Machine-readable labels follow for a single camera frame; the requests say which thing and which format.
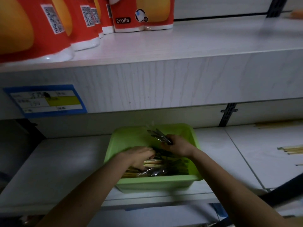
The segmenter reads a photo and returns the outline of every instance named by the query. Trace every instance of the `forearm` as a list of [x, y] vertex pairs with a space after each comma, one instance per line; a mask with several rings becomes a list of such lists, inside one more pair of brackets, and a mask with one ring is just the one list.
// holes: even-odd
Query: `forearm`
[[37, 227], [87, 226], [129, 166], [120, 155], [112, 158], [59, 202]]
[[274, 209], [204, 152], [195, 149], [190, 159], [236, 226], [289, 226]]

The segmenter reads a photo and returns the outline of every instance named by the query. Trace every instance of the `blue price tag holder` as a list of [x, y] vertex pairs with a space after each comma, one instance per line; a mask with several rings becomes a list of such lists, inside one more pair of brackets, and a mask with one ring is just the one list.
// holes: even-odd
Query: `blue price tag holder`
[[72, 84], [3, 89], [25, 118], [84, 114], [87, 110]]

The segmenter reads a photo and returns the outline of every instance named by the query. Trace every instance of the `hand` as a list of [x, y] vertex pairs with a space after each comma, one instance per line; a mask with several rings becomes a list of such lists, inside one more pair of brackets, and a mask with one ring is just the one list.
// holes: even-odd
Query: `hand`
[[173, 154], [179, 155], [181, 157], [190, 157], [197, 149], [186, 139], [179, 135], [167, 135], [167, 137], [170, 138], [174, 144], [170, 146], [165, 143], [161, 143], [161, 147], [167, 151], [172, 152]]
[[123, 158], [126, 158], [130, 162], [130, 166], [145, 170], [145, 167], [143, 166], [143, 163], [147, 159], [153, 159], [156, 152], [146, 146], [135, 146], [127, 151], [119, 153], [123, 156]]

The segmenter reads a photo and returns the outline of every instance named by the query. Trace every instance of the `orange object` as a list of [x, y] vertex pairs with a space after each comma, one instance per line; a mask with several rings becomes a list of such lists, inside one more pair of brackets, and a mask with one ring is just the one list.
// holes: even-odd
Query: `orange object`
[[175, 0], [109, 0], [116, 32], [170, 29]]
[[112, 20], [112, 12], [108, 0], [94, 0], [98, 15], [101, 20], [102, 30], [104, 34], [114, 33], [114, 23]]
[[303, 10], [294, 10], [290, 14], [290, 18], [303, 19]]
[[52, 0], [65, 27], [70, 28], [70, 42], [75, 51], [100, 44], [89, 0]]
[[88, 1], [89, 1], [89, 6], [91, 7], [91, 11], [92, 11], [92, 15], [93, 15], [93, 18], [94, 18], [95, 25], [97, 27], [97, 32], [99, 34], [99, 38], [102, 38], [103, 37], [102, 24], [101, 24], [101, 21], [100, 21], [100, 17], [98, 15], [96, 4], [95, 4], [94, 0], [88, 0]]
[[59, 62], [73, 56], [51, 0], [0, 0], [0, 63]]

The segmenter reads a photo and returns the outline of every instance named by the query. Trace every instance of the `green plastic basket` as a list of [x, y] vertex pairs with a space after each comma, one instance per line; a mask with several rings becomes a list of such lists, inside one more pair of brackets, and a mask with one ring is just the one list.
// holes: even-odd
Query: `green plastic basket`
[[[193, 128], [185, 123], [156, 125], [164, 134], [177, 134], [184, 137], [192, 145], [200, 149]], [[116, 129], [109, 142], [104, 163], [115, 154], [134, 146], [152, 146], [160, 148], [160, 141], [154, 139], [147, 132], [146, 126], [121, 127]], [[186, 190], [194, 181], [202, 180], [195, 164], [189, 160], [189, 175], [158, 176], [142, 178], [120, 179], [116, 184], [123, 193], [150, 192], [160, 190]]]

